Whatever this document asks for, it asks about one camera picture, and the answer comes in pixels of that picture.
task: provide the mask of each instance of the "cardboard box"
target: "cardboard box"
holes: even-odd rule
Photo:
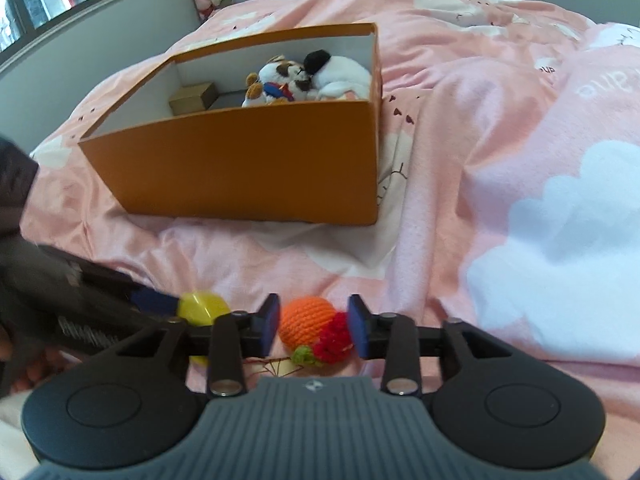
[[[240,107],[248,73],[321,48],[371,72],[368,100]],[[211,81],[220,92],[211,110],[174,117],[175,91]],[[176,54],[79,145],[129,213],[368,225],[378,214],[381,98],[374,24],[267,32]]]
[[[218,98],[218,90],[214,83],[184,86],[169,97],[169,106],[174,116],[204,112],[209,110]]]

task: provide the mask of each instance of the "orange crochet ball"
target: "orange crochet ball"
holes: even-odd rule
[[[280,340],[290,351],[300,345],[311,346],[335,314],[334,306],[324,298],[293,300],[280,313]]]

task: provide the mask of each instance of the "window sill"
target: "window sill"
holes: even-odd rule
[[[30,41],[18,52],[13,54],[9,59],[2,63],[2,65],[0,65],[0,76],[2,76],[2,73],[6,70],[9,70],[13,65],[20,63],[22,58],[28,56],[32,50],[40,48],[43,44],[47,43],[47,41],[50,41],[57,35],[61,34],[67,27],[71,27],[81,20],[84,20],[85,18],[91,16],[94,12],[99,12],[105,7],[108,7],[119,1],[121,0],[101,0],[96,4],[87,7],[86,9],[76,12],[75,14],[69,16],[66,20],[55,25],[54,27],[51,27],[46,32],[43,32],[35,40]]]

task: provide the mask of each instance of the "yellow plastic egg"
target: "yellow plastic egg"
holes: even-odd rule
[[[176,315],[193,326],[212,325],[217,317],[231,313],[226,301],[208,290],[183,294]],[[193,357],[195,363],[207,365],[205,357]]]

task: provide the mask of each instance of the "window frame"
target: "window frame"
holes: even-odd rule
[[[0,66],[2,66],[5,61],[15,56],[18,52],[28,46],[28,44],[33,43],[33,41],[37,40],[40,36],[50,31],[52,28],[55,28],[57,25],[72,18],[77,13],[82,12],[85,9],[94,6],[95,4],[98,4],[103,0],[85,0],[84,2],[73,6],[71,9],[66,10],[62,14],[57,15],[55,18],[49,20],[38,28],[35,28],[33,26],[31,15],[27,10],[24,0],[6,1],[18,25],[20,38],[18,38],[17,41],[14,41],[6,49],[0,52]]]

